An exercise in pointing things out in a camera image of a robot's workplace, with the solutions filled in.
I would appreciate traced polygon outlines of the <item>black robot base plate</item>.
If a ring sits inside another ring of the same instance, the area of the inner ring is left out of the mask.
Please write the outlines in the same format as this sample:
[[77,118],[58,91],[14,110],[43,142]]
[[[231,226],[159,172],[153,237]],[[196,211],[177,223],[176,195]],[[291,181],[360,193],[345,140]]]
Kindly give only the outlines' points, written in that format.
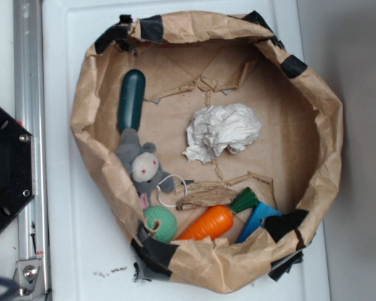
[[0,107],[0,234],[34,197],[32,142]]

